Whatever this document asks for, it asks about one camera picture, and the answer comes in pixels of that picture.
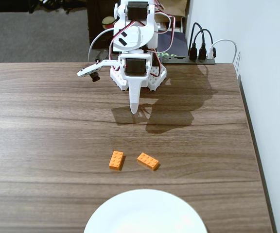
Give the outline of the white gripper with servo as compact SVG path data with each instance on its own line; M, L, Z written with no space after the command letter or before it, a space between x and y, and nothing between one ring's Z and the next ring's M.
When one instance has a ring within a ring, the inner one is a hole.
M148 53L122 53L121 76L129 89L129 102L132 114L136 114L139 106L140 89L148 86L148 78L152 68L152 54Z

